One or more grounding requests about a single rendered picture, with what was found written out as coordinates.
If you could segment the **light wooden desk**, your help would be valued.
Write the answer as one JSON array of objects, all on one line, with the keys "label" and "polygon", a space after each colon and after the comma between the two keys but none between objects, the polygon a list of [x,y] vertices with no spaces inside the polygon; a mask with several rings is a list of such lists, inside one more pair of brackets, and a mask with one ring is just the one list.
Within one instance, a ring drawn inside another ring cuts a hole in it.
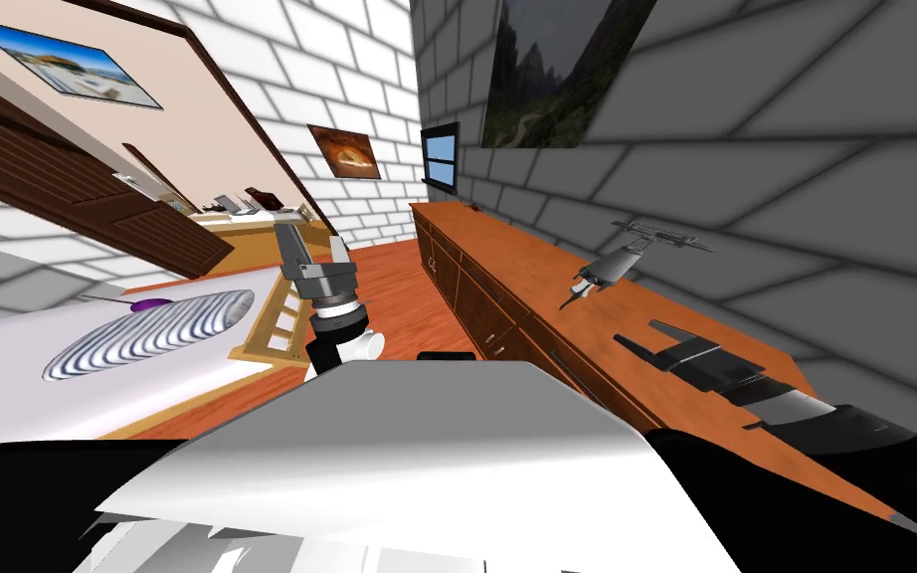
[{"label": "light wooden desk", "polygon": [[222,241],[232,251],[211,270],[213,275],[245,272],[281,263],[275,227],[287,224],[296,228],[304,243],[316,252],[326,254],[333,231],[317,216],[307,203],[286,206],[277,195],[253,187],[244,190],[244,207],[233,210],[215,201],[202,214],[190,218]]}]

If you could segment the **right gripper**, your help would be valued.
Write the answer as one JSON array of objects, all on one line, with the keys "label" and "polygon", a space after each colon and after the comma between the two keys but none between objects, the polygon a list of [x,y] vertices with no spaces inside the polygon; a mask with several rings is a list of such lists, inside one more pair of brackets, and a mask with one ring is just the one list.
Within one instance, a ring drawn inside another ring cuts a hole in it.
[{"label": "right gripper", "polygon": [[711,340],[658,320],[648,326],[678,343],[654,353],[619,333],[614,339],[645,363],[674,374],[701,392],[723,393],[763,377],[764,367],[723,350]]}]

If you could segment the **blue sky landscape picture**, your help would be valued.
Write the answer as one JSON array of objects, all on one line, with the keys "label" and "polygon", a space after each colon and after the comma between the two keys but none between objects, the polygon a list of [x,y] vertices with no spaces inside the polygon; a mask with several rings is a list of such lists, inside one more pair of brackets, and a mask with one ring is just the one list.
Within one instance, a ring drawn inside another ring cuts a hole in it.
[{"label": "blue sky landscape picture", "polygon": [[65,96],[160,109],[106,51],[0,25],[0,50]]}]

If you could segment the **dark mountain landscape picture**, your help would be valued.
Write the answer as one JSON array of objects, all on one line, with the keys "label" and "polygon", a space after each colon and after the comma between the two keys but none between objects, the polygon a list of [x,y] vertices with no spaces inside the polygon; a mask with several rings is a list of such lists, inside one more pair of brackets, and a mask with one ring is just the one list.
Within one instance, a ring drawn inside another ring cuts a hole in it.
[{"label": "dark mountain landscape picture", "polygon": [[502,0],[485,148],[575,148],[657,0]]}]

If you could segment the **dark brown wooden door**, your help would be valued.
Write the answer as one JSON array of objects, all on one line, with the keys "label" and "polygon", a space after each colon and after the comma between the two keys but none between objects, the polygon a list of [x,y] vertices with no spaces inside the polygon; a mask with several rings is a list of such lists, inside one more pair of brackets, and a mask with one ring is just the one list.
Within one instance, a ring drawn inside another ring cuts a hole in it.
[{"label": "dark brown wooden door", "polygon": [[0,201],[189,279],[233,250],[1,96]]}]

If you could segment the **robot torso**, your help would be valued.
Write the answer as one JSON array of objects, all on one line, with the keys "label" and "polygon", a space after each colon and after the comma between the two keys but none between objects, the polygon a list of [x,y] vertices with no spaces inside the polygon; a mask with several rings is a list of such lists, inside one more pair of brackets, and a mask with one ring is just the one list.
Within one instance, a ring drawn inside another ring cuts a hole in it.
[{"label": "robot torso", "polygon": [[525,362],[345,363],[100,509],[518,573],[740,573],[634,428]]}]

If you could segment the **black framed window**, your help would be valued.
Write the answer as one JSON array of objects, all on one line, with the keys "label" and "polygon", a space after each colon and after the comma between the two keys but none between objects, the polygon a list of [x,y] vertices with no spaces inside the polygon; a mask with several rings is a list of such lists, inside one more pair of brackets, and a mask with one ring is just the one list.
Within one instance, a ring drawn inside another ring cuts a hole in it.
[{"label": "black framed window", "polygon": [[450,122],[421,130],[424,176],[433,189],[457,194],[459,123]]}]

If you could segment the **long orange wooden sideboard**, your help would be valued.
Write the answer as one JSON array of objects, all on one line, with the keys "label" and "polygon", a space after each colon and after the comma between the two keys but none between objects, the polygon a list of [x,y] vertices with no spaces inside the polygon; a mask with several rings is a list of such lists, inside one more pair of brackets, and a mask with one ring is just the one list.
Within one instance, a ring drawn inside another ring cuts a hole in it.
[{"label": "long orange wooden sideboard", "polygon": [[652,327],[660,321],[810,392],[785,352],[631,282],[571,302],[581,258],[463,203],[416,203],[412,214],[423,268],[483,358],[532,363],[637,431],[678,429],[864,512],[891,515],[879,500],[757,429],[747,411],[645,364],[615,335],[660,351],[671,344]]}]

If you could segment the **orange cave picture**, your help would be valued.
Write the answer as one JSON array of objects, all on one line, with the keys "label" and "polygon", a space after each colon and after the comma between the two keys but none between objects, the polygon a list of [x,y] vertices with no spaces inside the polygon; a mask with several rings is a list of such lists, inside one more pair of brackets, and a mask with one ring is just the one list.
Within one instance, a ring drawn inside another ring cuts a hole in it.
[{"label": "orange cave picture", "polygon": [[312,124],[307,128],[336,178],[381,178],[367,134]]}]

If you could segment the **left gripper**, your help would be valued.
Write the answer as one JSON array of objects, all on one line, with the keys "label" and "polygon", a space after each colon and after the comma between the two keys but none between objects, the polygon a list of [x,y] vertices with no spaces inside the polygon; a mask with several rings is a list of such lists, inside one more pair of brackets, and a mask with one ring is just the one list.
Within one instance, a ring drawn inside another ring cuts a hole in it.
[{"label": "left gripper", "polygon": [[275,223],[275,240],[281,255],[281,273],[293,282],[302,299],[346,302],[357,299],[357,265],[351,263],[349,249],[340,236],[329,238],[332,262],[314,264],[296,226]]}]

